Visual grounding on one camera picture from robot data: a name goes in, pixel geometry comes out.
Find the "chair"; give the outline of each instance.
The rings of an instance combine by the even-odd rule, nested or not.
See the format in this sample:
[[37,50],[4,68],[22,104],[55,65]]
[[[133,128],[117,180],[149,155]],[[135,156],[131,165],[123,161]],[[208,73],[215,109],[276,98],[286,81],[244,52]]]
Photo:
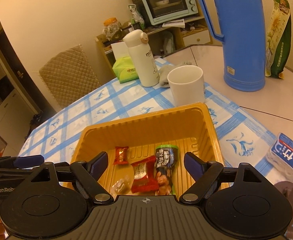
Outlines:
[[80,44],[50,59],[39,75],[61,108],[101,86]]

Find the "white bottle lid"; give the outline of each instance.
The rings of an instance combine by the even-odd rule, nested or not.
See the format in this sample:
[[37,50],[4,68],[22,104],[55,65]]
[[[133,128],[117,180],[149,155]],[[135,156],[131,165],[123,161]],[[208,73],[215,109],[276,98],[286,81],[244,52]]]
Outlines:
[[140,44],[147,44],[149,42],[149,37],[142,30],[134,30],[125,35],[123,41],[128,48],[132,48]]

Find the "oven door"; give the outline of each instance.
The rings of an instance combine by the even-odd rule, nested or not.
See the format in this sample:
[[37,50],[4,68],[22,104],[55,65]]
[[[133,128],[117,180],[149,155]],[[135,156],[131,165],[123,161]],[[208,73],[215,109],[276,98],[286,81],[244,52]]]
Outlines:
[[152,25],[193,14],[186,0],[143,0],[143,3]]

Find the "door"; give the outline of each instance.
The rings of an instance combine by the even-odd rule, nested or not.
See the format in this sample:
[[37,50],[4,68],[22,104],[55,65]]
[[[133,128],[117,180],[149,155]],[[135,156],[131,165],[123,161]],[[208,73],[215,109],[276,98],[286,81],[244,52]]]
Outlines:
[[146,0],[153,19],[189,10],[185,0]]
[[28,75],[3,30],[0,32],[0,51],[21,85],[25,88],[41,111],[43,111],[42,120],[45,121],[56,114],[55,110],[34,84],[32,78]]

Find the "snack bag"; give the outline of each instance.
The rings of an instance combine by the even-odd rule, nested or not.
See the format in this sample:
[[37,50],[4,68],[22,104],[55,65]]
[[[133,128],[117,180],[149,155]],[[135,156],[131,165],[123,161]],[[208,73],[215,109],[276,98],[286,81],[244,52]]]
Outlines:
[[134,180],[131,187],[132,193],[150,192],[159,189],[158,182],[154,178],[155,156],[148,157],[139,162],[132,163]]
[[283,69],[291,48],[291,14],[287,0],[273,0],[274,8],[266,37],[267,77],[284,78]]
[[128,164],[127,151],[128,151],[128,146],[127,147],[116,147],[115,148],[115,159],[114,159],[113,165]]
[[156,195],[175,195],[172,173],[178,161],[179,148],[175,145],[160,145],[156,148],[156,180],[159,190]]

